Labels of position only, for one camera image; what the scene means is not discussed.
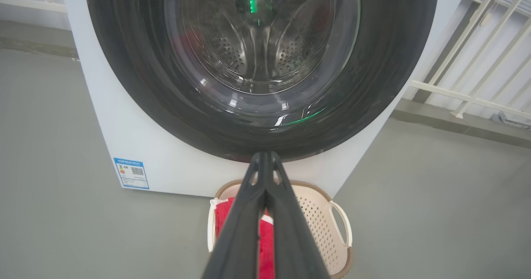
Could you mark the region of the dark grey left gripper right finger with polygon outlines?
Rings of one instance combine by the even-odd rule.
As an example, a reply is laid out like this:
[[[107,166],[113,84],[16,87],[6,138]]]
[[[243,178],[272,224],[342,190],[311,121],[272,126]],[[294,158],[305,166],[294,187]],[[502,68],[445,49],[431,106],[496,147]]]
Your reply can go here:
[[[275,277],[328,279],[330,275],[280,156],[268,152],[267,161],[267,211],[273,218]]]

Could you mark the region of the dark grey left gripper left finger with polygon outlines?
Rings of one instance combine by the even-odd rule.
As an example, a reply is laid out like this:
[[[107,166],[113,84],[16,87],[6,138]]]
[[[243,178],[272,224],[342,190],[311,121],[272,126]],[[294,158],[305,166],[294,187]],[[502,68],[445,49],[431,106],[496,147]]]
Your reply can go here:
[[[203,279],[256,279],[264,209],[267,154],[257,153],[245,173],[203,272]]]

